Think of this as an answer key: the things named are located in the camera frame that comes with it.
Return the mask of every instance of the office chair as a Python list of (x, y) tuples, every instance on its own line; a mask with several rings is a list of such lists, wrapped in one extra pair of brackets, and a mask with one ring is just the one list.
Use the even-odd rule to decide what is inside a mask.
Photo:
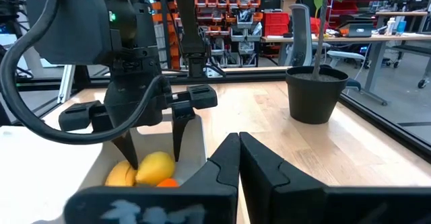
[[(292, 60), (290, 64), (297, 66), (312, 65), (312, 40), (310, 26), (310, 10), (303, 4), (294, 4), (290, 6), (292, 10), (294, 43)], [(330, 65), (321, 65), (321, 67), (331, 67)], [(354, 80), (348, 79), (347, 87), (362, 89), (361, 84)]]

